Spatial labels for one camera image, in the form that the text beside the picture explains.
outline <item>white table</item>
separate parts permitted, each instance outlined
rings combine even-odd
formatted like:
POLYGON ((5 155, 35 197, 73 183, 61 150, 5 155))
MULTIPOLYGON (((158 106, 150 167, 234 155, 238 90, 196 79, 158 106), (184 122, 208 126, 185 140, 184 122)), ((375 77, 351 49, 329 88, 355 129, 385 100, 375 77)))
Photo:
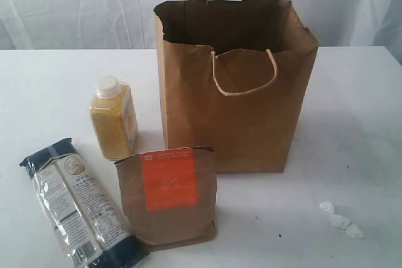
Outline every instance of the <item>white table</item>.
MULTIPOLYGON (((162 149, 156 51, 0 51, 0 67, 1 267, 67 267, 18 163, 73 137, 121 206, 89 102, 101 75, 130 83, 138 151, 162 149)), ((402 67, 383 47, 320 48, 285 173, 220 175, 218 187, 217 238, 155 252, 143 267, 400 267, 402 67), (366 237, 332 228, 323 200, 366 237)))

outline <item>brown paper bag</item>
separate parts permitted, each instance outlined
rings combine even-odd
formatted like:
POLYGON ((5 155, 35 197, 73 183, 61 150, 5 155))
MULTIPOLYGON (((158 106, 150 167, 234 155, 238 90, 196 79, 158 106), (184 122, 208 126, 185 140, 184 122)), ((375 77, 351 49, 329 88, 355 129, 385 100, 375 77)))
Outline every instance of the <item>brown paper bag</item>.
POLYGON ((282 172, 318 42, 289 0, 155 7, 168 148, 207 144, 217 172, 282 172))
POLYGON ((187 147, 116 162, 123 212, 149 251, 215 237, 213 155, 208 147, 187 147))

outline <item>plastic bottle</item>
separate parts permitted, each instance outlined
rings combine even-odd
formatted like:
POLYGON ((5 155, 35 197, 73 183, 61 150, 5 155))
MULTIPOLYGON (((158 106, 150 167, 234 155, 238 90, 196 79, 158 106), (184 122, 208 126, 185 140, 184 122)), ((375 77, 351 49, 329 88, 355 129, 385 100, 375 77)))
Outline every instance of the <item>plastic bottle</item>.
POLYGON ((103 155, 108 159, 133 155, 138 126, 130 86, 106 76, 95 89, 90 116, 103 155))

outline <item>product label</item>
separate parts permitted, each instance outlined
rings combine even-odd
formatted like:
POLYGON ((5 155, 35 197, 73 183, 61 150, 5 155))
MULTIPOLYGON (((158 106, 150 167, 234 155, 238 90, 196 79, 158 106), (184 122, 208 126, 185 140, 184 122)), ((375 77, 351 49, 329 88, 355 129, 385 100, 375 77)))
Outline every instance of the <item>product label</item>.
POLYGON ((71 267, 85 267, 130 236, 78 154, 53 160, 33 184, 71 267))
POLYGON ((134 140, 138 132, 137 118, 134 111, 133 98, 130 91, 127 93, 123 103, 123 124, 126 130, 130 149, 133 149, 134 140))
POLYGON ((145 153, 141 162, 147 210, 196 204, 192 149, 145 153))

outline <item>orange label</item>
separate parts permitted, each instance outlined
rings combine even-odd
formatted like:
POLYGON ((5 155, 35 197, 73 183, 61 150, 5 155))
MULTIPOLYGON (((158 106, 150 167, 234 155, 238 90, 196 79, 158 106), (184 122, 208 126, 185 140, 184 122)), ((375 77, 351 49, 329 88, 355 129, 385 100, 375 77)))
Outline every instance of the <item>orange label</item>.
POLYGON ((193 149, 149 152, 141 162, 147 210, 196 204, 193 149))

